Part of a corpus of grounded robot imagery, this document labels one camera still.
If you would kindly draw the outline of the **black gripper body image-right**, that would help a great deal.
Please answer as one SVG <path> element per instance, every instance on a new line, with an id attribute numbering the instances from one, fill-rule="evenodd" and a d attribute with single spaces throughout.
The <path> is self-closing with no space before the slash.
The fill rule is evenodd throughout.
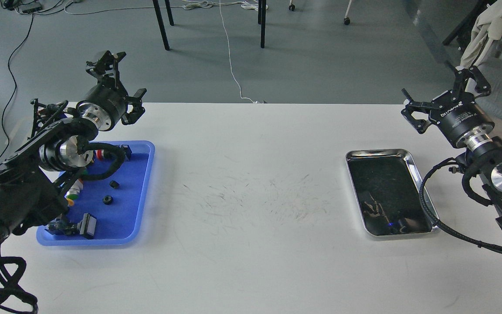
<path id="1" fill-rule="evenodd" d="M 495 123 L 480 109 L 472 93 L 461 92 L 455 100 L 452 91 L 434 98 L 429 120 L 435 124 L 454 148 L 476 149 L 489 142 L 488 134 Z"/>

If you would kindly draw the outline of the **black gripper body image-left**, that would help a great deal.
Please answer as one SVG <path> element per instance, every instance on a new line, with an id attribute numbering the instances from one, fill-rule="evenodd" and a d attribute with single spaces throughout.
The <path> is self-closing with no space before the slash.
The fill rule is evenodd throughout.
<path id="1" fill-rule="evenodd" d="M 91 120 L 99 131 L 110 131 L 127 111 L 127 92 L 124 89 L 96 84 L 78 102 L 76 110 L 84 119 Z"/>

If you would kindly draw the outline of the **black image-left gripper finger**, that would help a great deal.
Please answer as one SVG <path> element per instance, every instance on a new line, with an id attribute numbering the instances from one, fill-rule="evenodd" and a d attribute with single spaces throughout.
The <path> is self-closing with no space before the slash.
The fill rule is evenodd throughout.
<path id="1" fill-rule="evenodd" d="M 86 73 L 94 77 L 98 83 L 112 89 L 121 89 L 123 84 L 119 77 L 119 63 L 127 56 L 126 52 L 100 52 L 99 59 L 86 62 Z"/>
<path id="2" fill-rule="evenodd" d="M 142 106 L 142 98 L 147 93 L 146 88 L 140 88 L 137 92 L 134 93 L 134 96 L 125 96 L 123 97 L 123 102 L 126 107 L 128 105 L 132 106 L 131 112 L 127 112 L 125 109 L 125 113 L 121 117 L 121 121 L 123 125 L 132 125 L 136 123 L 139 118 L 145 113 L 145 108 Z"/>

